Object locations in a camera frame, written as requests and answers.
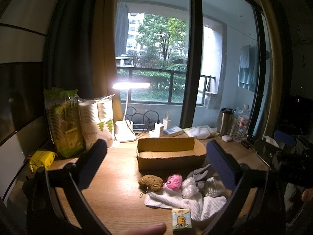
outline wooden tabletop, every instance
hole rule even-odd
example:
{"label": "wooden tabletop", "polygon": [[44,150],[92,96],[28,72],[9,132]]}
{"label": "wooden tabletop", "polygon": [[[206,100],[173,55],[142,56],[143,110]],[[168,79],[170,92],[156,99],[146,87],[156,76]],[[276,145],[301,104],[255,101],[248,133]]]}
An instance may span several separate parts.
{"label": "wooden tabletop", "polygon": [[[238,163],[246,163],[253,169],[266,170],[268,168],[254,151],[244,148],[241,144],[236,142],[226,143],[218,136],[214,139],[221,145],[225,152],[232,154]],[[203,140],[201,142],[205,145],[209,140]],[[82,193],[95,214],[113,235],[123,234],[134,228],[161,222],[166,223],[168,227],[165,234],[173,234],[171,229],[171,210],[146,207],[144,205],[145,196],[142,198],[139,197],[141,190],[138,187],[138,179],[142,174],[138,171],[136,147],[137,141],[134,141],[121,143],[116,147],[108,149],[108,153],[89,188],[83,190]],[[54,161],[51,169],[57,169],[66,161],[68,160]],[[189,171],[184,170],[179,172],[184,176]],[[162,171],[156,175],[165,178],[172,173],[172,170]],[[17,190],[16,188],[13,190],[10,200],[12,202],[18,201],[18,204],[22,208],[21,198],[16,199]],[[63,190],[57,188],[57,192],[68,219],[72,224],[79,226]],[[249,210],[254,193],[254,190],[250,191],[241,211],[241,216]],[[206,225],[207,223],[196,224],[196,234],[200,234]]]}

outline pink plush toy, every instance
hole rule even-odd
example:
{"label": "pink plush toy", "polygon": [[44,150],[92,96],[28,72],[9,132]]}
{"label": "pink plush toy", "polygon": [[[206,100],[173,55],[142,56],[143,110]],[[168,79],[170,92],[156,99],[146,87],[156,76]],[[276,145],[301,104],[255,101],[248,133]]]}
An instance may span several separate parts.
{"label": "pink plush toy", "polygon": [[172,190],[178,190],[182,186],[183,177],[180,174],[174,174],[167,178],[166,186]]}

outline metal railing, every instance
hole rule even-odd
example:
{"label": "metal railing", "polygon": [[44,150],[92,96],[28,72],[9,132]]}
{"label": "metal railing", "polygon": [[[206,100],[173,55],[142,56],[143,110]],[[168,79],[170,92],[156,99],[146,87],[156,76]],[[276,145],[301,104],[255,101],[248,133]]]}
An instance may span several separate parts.
{"label": "metal railing", "polygon": [[[133,77],[133,71],[134,70],[139,70],[139,71],[155,71],[155,72],[165,72],[170,74],[170,82],[169,82],[169,89],[168,89],[168,101],[145,101],[145,100],[132,100],[131,99],[131,89],[128,91],[129,95],[129,103],[147,103],[147,104],[177,104],[177,105],[182,105],[182,102],[172,102],[172,94],[173,94],[173,82],[174,82],[174,74],[179,74],[179,75],[186,75],[186,72],[183,71],[173,71],[173,70],[164,70],[164,69],[153,69],[153,68],[141,68],[141,67],[124,67],[124,66],[117,66],[117,70],[128,70],[128,79],[131,81]],[[200,77],[204,78],[204,85],[203,85],[203,91],[202,91],[202,99],[201,103],[197,103],[197,105],[204,105],[204,97],[205,97],[205,92],[207,89],[207,83],[208,79],[214,79],[215,77],[212,76],[206,76],[206,75],[200,75]]]}

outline hand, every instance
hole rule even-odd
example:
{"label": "hand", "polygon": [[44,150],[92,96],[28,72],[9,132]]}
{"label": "hand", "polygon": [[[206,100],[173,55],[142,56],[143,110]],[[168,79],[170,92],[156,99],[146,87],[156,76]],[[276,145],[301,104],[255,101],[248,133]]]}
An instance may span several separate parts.
{"label": "hand", "polygon": [[313,188],[306,189],[301,197],[303,202],[309,202],[313,200]]}
{"label": "hand", "polygon": [[142,227],[126,232],[124,235],[163,235],[166,231],[166,225],[159,223],[148,227]]}

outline white desk lamp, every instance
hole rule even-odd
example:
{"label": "white desk lamp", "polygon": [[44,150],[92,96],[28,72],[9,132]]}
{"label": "white desk lamp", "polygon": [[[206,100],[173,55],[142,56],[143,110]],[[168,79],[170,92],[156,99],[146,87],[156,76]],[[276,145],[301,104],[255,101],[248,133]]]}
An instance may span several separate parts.
{"label": "white desk lamp", "polygon": [[133,121],[125,120],[128,106],[128,90],[148,88],[149,86],[150,83],[147,82],[133,82],[133,81],[118,82],[112,86],[113,89],[126,90],[126,104],[123,120],[115,122],[115,137],[117,141],[129,142],[136,140],[136,136],[134,134]]}

